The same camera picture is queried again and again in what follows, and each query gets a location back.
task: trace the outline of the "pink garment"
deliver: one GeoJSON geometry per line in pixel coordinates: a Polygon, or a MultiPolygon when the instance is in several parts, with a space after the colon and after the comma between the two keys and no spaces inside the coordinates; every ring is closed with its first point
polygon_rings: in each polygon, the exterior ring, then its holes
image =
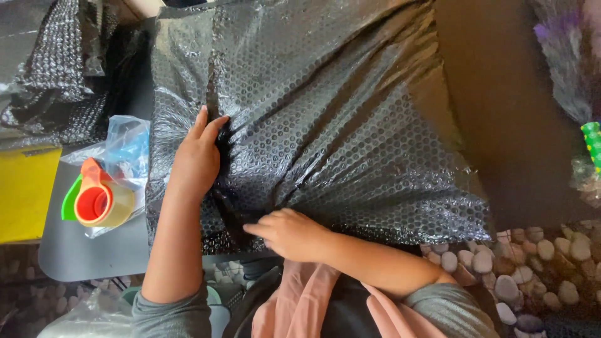
{"type": "MultiPolygon", "coordinates": [[[[340,272],[318,263],[284,261],[282,283],[252,319],[252,338],[319,338],[340,272]]],[[[367,308],[382,338],[446,337],[413,309],[397,307],[375,287],[367,308]]]]}

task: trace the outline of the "bubble wrap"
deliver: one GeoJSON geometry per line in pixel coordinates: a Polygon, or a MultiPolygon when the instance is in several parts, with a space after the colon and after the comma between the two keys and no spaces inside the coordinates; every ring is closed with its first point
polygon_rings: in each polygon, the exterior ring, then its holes
{"type": "Polygon", "coordinates": [[[5,89],[10,104],[0,124],[20,136],[0,140],[0,150],[104,140],[122,91],[115,85],[134,55],[126,48],[144,45],[138,35],[114,38],[116,27],[114,9],[102,0],[52,3],[31,55],[5,89]]]}
{"type": "Polygon", "coordinates": [[[490,239],[476,175],[416,108],[444,102],[426,115],[451,116],[431,2],[232,1],[157,22],[150,245],[204,102],[231,118],[201,207],[204,254],[261,250],[240,226],[282,207],[392,246],[490,239]]]}

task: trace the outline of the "yellow paper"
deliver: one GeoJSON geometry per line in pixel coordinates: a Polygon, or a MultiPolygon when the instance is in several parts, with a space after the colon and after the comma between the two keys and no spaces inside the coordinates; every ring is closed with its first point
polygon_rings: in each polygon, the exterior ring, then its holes
{"type": "Polygon", "coordinates": [[[22,152],[0,152],[0,243],[37,239],[44,232],[61,149],[22,152]]]}

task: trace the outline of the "gray sleeve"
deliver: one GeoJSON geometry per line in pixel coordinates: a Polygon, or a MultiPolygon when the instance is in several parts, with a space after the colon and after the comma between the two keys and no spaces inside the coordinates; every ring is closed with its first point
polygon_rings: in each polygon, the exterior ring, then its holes
{"type": "Polygon", "coordinates": [[[405,299],[414,309],[449,338],[498,338],[492,320],[476,300],[457,284],[424,286],[405,299]]]}
{"type": "Polygon", "coordinates": [[[138,292],[132,307],[133,336],[211,338],[210,314],[206,282],[194,296],[171,304],[153,303],[138,292]]]}

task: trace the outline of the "person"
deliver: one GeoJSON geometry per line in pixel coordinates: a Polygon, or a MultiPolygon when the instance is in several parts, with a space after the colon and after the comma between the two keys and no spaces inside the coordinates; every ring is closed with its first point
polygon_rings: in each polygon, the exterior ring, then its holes
{"type": "MultiPolygon", "coordinates": [[[[148,269],[133,303],[136,337],[211,337],[200,205],[219,173],[201,108],[175,154],[148,269]]],[[[248,289],[223,337],[498,337],[476,300],[422,257],[329,231],[291,209],[244,230],[285,258],[248,289]]]]}

